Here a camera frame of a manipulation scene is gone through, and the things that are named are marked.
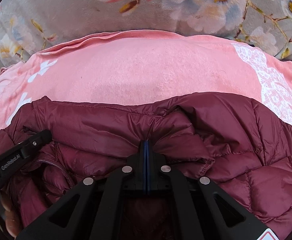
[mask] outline pink towel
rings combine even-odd
[[[139,105],[205,91],[254,98],[292,125],[292,62],[214,36],[140,30],[86,36],[1,71],[0,129],[44,95]]]

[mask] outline gray floral cushion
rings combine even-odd
[[[0,67],[91,33],[132,29],[210,34],[292,60],[292,0],[3,0]]]

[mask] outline jacket zipper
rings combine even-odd
[[[50,165],[53,165],[53,166],[59,168],[66,175],[67,179],[69,180],[69,182],[71,184],[71,187],[74,187],[76,185],[75,182],[73,181],[73,179],[71,178],[71,176],[61,166],[59,166],[59,165],[57,165],[55,163],[52,163],[50,161],[43,160],[43,159],[39,159],[39,160],[35,161],[33,164],[39,163],[39,162],[47,163],[47,164],[50,164]]]

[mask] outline human hand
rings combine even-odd
[[[5,209],[5,224],[7,232],[14,238],[22,231],[22,223],[13,208],[12,201],[4,191],[0,191],[1,203]]]

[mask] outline maroon puffer jacket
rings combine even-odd
[[[83,178],[124,166],[149,139],[169,165],[210,177],[280,239],[292,231],[292,126],[253,99],[208,92],[119,106],[44,97],[22,106],[0,131],[0,154],[43,129],[54,141],[8,186],[24,226]],[[130,205],[126,239],[172,239],[164,202]]]

